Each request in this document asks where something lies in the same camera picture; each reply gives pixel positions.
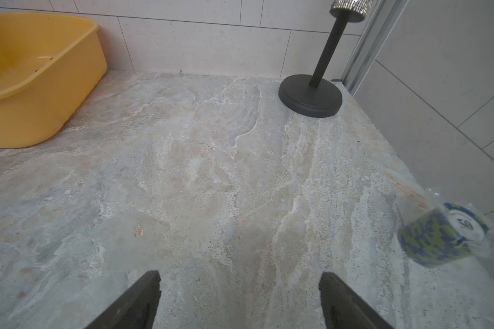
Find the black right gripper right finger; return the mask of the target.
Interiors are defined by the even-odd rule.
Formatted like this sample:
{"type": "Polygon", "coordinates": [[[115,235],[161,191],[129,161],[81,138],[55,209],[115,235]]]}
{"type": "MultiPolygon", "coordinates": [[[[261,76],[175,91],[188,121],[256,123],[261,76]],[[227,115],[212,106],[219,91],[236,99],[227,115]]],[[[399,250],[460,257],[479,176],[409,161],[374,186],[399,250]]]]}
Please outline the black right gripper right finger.
{"type": "Polygon", "coordinates": [[[318,284],[322,313],[328,329],[383,328],[393,329],[340,277],[324,272],[318,284]]]}

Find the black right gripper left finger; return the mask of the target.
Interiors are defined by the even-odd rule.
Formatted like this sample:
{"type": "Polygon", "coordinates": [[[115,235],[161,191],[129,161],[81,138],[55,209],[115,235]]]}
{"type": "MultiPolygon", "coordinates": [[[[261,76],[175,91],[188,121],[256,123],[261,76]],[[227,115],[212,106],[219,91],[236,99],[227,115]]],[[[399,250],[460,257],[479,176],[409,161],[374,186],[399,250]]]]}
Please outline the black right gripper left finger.
{"type": "Polygon", "coordinates": [[[145,272],[86,329],[152,328],[161,298],[160,283],[157,270],[145,272]]]}

